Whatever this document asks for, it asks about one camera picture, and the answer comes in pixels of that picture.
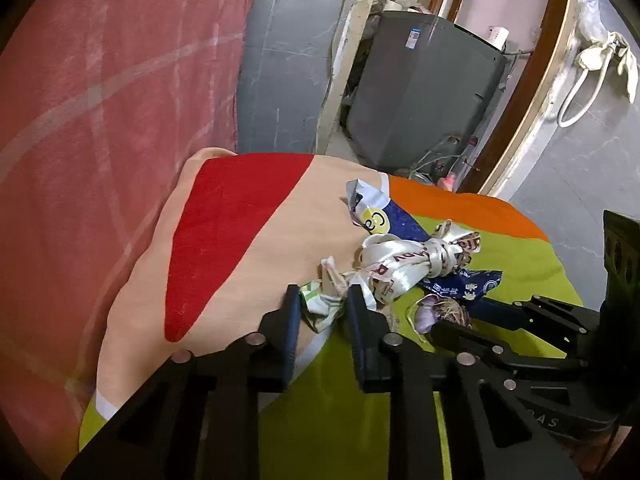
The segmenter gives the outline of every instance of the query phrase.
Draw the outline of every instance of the orange fabric section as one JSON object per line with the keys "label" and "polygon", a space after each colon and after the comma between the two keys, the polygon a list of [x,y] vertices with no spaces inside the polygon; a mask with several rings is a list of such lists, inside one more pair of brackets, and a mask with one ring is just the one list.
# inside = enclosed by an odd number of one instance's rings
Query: orange fabric section
{"label": "orange fabric section", "polygon": [[406,178],[389,176],[391,198],[411,215],[450,218],[474,229],[517,238],[540,238],[545,234],[512,205],[484,195],[452,193]]}

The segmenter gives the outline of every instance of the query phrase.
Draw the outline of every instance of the yellow circle logo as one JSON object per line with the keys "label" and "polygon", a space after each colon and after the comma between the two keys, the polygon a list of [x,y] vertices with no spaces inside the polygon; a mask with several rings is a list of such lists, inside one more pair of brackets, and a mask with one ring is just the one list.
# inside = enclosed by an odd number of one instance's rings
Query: yellow circle logo
{"label": "yellow circle logo", "polygon": [[385,235],[389,232],[389,218],[382,209],[367,207],[362,213],[362,222],[373,235]]}

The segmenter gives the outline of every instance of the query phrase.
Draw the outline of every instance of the pink curtain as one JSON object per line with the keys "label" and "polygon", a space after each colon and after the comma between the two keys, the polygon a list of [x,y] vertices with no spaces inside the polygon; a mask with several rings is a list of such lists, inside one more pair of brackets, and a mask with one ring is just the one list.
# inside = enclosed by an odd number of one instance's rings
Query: pink curtain
{"label": "pink curtain", "polygon": [[184,160],[235,149],[251,0],[37,0],[0,56],[0,406],[50,476]]}

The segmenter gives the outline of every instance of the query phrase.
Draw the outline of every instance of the gray tile wall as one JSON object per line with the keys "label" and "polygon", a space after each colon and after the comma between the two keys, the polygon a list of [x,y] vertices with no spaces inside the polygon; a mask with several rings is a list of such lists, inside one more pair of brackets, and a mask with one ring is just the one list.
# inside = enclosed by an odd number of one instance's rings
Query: gray tile wall
{"label": "gray tile wall", "polygon": [[[602,23],[638,44],[608,0],[600,0]],[[585,306],[598,309],[607,275],[603,267],[602,211],[640,218],[640,109],[626,97],[626,76],[612,61],[588,113],[558,128],[511,203],[549,237]],[[593,93],[590,74],[568,110],[571,117]]]}
{"label": "gray tile wall", "polygon": [[254,0],[238,81],[241,153],[313,152],[343,1],[353,0]]}

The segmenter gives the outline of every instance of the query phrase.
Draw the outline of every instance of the gray washing machine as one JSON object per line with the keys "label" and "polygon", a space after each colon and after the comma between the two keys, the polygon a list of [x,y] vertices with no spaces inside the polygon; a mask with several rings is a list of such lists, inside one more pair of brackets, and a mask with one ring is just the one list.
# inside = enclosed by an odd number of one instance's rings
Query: gray washing machine
{"label": "gray washing machine", "polygon": [[505,65],[498,49],[444,18],[385,11],[347,119],[360,155],[393,173],[446,136],[460,142],[445,154],[459,154]]}

